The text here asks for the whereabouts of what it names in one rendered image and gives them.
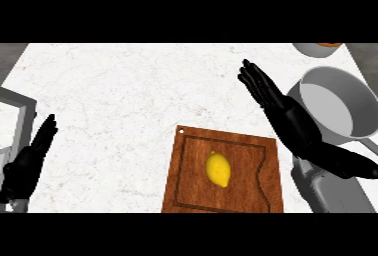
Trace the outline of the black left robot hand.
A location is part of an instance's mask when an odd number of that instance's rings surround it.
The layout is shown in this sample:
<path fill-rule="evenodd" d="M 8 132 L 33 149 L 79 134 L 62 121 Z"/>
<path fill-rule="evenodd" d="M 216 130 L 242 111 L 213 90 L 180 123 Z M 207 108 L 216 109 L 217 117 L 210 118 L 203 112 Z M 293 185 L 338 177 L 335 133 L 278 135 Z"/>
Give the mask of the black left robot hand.
<path fill-rule="evenodd" d="M 15 160 L 3 167 L 0 203 L 6 204 L 17 199 L 31 197 L 56 133 L 55 115 L 50 114 L 39 128 L 31 145 L 22 148 Z"/>

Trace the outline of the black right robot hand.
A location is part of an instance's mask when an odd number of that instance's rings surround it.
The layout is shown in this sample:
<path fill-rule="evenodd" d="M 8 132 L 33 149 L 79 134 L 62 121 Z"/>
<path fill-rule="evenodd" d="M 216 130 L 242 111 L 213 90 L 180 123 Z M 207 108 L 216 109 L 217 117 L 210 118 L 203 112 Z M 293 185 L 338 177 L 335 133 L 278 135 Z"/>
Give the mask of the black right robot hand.
<path fill-rule="evenodd" d="M 324 141 L 315 120 L 300 103 L 282 94 L 260 67 L 248 60 L 242 64 L 238 79 L 263 108 L 275 133 L 294 156 L 343 179 L 378 179 L 378 164 Z"/>

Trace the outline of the grey metal pot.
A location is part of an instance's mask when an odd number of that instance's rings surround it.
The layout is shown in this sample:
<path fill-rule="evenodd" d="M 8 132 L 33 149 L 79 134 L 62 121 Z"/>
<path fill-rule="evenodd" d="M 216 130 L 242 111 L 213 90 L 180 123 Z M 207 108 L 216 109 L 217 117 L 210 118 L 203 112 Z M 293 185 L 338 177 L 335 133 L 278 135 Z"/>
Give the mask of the grey metal pot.
<path fill-rule="evenodd" d="M 378 96 L 365 82 L 331 66 L 310 69 L 288 91 L 333 145 L 358 141 L 378 155 Z"/>

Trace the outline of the brown wooden cutting board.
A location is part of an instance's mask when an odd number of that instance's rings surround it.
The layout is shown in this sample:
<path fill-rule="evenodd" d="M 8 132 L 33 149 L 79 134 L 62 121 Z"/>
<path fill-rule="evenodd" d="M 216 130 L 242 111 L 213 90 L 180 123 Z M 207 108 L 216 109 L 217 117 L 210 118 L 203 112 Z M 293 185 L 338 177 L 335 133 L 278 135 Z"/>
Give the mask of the brown wooden cutting board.
<path fill-rule="evenodd" d="M 281 213 L 276 140 L 203 128 L 176 129 L 166 213 Z"/>

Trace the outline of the yellow lemon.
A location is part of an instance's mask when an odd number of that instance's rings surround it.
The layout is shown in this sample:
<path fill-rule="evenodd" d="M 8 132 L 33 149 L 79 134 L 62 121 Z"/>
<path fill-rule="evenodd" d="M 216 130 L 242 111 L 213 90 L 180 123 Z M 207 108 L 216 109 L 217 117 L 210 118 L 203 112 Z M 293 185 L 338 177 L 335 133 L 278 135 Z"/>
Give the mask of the yellow lemon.
<path fill-rule="evenodd" d="M 210 181 L 226 188 L 231 180 L 231 164 L 219 152 L 211 152 L 207 158 L 207 176 Z"/>

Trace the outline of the grey framed appliance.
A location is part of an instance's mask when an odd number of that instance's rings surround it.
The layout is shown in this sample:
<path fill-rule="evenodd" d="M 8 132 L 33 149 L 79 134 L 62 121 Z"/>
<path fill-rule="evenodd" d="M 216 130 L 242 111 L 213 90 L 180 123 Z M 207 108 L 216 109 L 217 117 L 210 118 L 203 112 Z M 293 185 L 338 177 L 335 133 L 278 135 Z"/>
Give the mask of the grey framed appliance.
<path fill-rule="evenodd" d="M 12 144 L 8 147 L 0 146 L 2 183 L 3 167 L 15 160 L 22 148 L 30 145 L 37 101 L 15 91 L 0 87 L 0 103 L 17 108 L 17 121 L 12 123 Z"/>

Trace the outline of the grey bowl with orange content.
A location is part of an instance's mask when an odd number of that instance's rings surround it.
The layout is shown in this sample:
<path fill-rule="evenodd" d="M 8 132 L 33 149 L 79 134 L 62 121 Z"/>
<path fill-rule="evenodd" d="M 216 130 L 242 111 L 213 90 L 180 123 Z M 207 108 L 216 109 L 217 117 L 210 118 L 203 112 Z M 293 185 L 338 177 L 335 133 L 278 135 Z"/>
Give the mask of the grey bowl with orange content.
<path fill-rule="evenodd" d="M 296 49 L 309 57 L 327 58 L 341 47 L 341 43 L 294 43 Z"/>

